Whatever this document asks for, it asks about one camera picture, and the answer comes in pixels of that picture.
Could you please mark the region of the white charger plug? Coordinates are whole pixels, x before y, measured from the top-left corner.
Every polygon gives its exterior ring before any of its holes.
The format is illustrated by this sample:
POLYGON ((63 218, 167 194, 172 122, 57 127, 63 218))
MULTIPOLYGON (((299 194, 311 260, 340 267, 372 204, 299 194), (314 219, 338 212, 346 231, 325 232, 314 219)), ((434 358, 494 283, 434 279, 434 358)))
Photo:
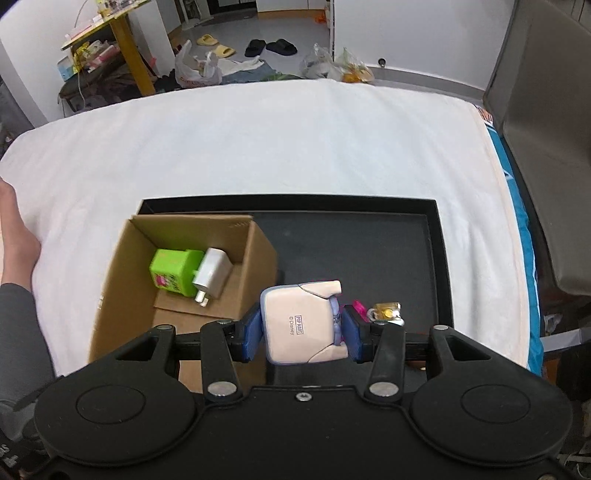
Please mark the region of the white charger plug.
POLYGON ((197 290, 195 302, 205 307, 210 299, 217 299, 228 282, 232 263, 223 250, 208 248, 195 272, 192 285, 197 290))

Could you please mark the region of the white square Disney case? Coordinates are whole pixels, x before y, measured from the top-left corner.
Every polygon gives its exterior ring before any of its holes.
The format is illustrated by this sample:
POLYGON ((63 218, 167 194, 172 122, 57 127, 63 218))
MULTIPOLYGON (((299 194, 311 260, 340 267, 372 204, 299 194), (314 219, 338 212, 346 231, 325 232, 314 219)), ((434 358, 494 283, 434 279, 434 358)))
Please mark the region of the white square Disney case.
POLYGON ((267 288, 260 295, 266 358, 274 365, 346 359, 338 280, 267 288))

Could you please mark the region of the brown cardboard box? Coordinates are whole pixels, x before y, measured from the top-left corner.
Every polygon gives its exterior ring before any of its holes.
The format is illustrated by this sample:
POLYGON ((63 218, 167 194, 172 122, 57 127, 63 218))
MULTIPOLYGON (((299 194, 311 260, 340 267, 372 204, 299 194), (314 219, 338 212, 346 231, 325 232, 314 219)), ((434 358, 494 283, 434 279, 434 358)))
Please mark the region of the brown cardboard box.
POLYGON ((97 313, 90 358, 99 360, 153 326, 193 333, 208 322, 239 320, 276 282, 277 254, 263 230, 242 215, 139 215, 125 223, 97 313), (219 297, 200 306, 193 297, 160 290, 150 275, 159 249, 224 251, 232 265, 219 297))

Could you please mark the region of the magenta pink toy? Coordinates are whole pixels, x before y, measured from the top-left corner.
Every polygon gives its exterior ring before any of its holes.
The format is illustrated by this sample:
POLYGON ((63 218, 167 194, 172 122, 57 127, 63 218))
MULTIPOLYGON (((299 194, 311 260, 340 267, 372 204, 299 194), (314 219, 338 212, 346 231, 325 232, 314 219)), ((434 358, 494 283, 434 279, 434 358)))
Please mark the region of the magenta pink toy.
POLYGON ((352 303, 353 309, 356 310, 356 313, 358 313, 360 315, 360 318, 363 319, 363 321, 365 321, 366 323, 370 322, 370 319, 368 317, 368 308, 363 305, 363 303, 359 300, 355 300, 352 303))

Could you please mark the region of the green cartoon tin box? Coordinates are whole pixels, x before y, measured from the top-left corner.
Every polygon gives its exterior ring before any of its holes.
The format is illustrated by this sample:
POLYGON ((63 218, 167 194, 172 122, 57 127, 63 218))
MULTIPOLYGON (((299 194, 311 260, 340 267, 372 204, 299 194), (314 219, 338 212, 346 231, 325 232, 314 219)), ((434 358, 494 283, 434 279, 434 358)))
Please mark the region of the green cartoon tin box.
POLYGON ((193 279, 203 259, 201 250, 157 249, 149 265, 150 276, 158 289, 195 297, 193 279))

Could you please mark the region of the black shallow tray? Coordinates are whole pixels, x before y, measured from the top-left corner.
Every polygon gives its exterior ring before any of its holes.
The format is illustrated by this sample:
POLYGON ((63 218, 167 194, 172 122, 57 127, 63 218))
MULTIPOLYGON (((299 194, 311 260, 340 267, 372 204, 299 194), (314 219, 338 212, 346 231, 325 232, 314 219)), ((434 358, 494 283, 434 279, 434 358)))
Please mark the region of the black shallow tray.
POLYGON ((451 282, 435 201, 390 197, 249 194, 145 199, 141 215, 247 214, 276 249, 277 284, 338 279, 342 305, 401 304, 405 390, 426 381, 426 336, 453 325, 451 282))

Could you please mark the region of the blue patterned bed sheet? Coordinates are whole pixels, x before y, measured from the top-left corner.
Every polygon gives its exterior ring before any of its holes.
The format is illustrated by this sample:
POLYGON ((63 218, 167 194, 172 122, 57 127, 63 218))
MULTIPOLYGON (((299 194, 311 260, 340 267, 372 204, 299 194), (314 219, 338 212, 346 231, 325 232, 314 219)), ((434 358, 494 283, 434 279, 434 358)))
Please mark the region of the blue patterned bed sheet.
POLYGON ((510 192, 512 206, 517 220, 524 259, 526 287, 528 292, 528 313, 530 326, 528 369, 532 373, 541 376, 543 374, 544 357, 543 345, 540 339, 540 325, 542 315, 538 293, 536 255, 534 251, 532 235, 530 232, 530 218, 520 194, 514 168, 511 165, 509 155, 499 133, 494 128, 493 116, 480 106, 477 106, 477 110, 484 121, 493 142, 497 157, 503 170, 507 187, 510 192))

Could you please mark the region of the white fleece blanket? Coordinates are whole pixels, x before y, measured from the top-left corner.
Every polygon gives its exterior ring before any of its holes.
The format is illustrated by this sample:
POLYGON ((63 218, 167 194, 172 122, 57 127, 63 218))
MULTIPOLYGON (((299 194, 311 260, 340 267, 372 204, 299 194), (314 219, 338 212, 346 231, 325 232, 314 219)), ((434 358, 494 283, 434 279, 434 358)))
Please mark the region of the white fleece blanket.
POLYGON ((331 80, 182 90, 20 135, 1 161, 42 244, 39 322, 60 374, 84 366, 125 221, 149 198, 337 194, 436 201, 458 329, 528 362, 524 259, 509 189, 464 100, 331 80))

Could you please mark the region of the clear plastic bag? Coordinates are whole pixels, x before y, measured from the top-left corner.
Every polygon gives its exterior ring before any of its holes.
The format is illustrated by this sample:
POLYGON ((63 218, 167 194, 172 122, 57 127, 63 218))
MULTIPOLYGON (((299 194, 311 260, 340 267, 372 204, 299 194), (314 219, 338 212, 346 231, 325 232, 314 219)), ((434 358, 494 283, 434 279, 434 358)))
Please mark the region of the clear plastic bag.
POLYGON ((347 49, 332 58, 327 48, 315 44, 301 62, 301 76, 307 79, 329 79, 344 83, 370 84, 375 76, 370 68, 347 49))

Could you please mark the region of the yellow slipper near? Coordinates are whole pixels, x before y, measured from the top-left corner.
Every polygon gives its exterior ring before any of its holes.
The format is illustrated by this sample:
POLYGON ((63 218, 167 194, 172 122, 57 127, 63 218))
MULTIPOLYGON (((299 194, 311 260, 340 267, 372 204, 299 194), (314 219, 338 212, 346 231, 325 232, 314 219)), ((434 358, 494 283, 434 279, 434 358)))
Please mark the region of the yellow slipper near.
POLYGON ((218 58, 228 58, 235 55, 235 49, 222 44, 218 44, 213 52, 218 58))

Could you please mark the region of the grey chair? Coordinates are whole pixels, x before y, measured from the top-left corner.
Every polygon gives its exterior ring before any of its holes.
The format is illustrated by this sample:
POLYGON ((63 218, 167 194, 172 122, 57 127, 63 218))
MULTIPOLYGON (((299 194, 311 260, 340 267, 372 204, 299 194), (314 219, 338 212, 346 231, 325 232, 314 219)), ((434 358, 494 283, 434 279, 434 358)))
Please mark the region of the grey chair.
POLYGON ((590 293, 590 32, 550 1, 518 1, 484 103, 537 218, 557 289, 590 293))

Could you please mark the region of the black slipper left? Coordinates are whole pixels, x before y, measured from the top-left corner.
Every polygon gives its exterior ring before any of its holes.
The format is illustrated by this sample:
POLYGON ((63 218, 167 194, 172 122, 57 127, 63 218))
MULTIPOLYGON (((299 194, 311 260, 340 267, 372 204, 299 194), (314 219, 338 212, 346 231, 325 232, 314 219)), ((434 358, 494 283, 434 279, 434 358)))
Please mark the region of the black slipper left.
POLYGON ((245 48, 245 57, 254 58, 259 56, 263 53, 264 49, 266 49, 266 41, 263 39, 252 39, 245 48))

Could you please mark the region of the black slipper right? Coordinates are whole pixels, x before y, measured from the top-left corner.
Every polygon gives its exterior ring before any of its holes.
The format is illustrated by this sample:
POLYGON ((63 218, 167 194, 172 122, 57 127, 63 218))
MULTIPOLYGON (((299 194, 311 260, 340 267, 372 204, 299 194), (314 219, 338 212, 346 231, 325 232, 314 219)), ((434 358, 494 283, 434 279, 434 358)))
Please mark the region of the black slipper right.
POLYGON ((290 43, 290 41, 287 41, 283 38, 267 43, 266 50, 276 53, 277 55, 286 57, 294 56, 297 54, 297 47, 295 47, 293 43, 290 43))

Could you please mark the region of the yellow slipper far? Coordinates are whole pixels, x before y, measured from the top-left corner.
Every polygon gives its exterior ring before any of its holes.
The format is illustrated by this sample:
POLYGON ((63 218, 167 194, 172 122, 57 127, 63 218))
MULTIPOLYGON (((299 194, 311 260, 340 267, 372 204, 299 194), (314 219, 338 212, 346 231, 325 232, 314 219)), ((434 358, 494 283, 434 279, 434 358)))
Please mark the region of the yellow slipper far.
POLYGON ((214 36, 211 36, 211 34, 204 34, 197 39, 197 45, 199 46, 212 47, 218 44, 219 41, 216 38, 214 38, 214 36))

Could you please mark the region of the yellow wooden table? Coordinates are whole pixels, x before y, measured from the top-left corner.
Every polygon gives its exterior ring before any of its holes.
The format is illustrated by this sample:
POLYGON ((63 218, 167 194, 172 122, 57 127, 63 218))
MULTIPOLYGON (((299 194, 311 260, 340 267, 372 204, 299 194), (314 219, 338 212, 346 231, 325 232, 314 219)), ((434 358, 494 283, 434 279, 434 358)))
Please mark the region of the yellow wooden table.
POLYGON ((129 21, 127 20, 130 12, 148 3, 149 0, 132 1, 129 5, 106 17, 99 16, 99 19, 93 21, 89 27, 68 38, 61 46, 61 50, 70 49, 73 45, 81 42, 102 28, 109 27, 114 34, 115 40, 140 94, 142 96, 154 95, 154 85, 143 57, 139 53, 129 21))

